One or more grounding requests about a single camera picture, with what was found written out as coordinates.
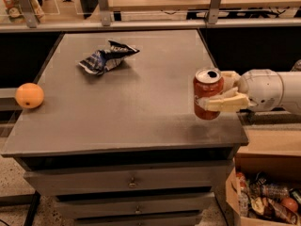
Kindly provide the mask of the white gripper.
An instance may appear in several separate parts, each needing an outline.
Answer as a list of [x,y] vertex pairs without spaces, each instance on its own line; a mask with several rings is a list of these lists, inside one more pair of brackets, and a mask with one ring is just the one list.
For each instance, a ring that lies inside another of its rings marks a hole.
[[280,104],[283,84],[274,71],[251,70],[242,76],[235,71],[222,71],[221,75],[226,91],[197,99],[197,105],[205,111],[238,112],[247,108],[255,112],[270,111]]

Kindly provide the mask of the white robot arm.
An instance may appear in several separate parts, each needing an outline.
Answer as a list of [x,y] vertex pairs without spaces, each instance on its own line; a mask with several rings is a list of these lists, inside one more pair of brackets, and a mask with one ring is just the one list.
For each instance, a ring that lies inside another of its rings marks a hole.
[[195,113],[253,112],[284,108],[301,113],[301,72],[250,70],[243,75],[235,71],[203,69],[194,78]]

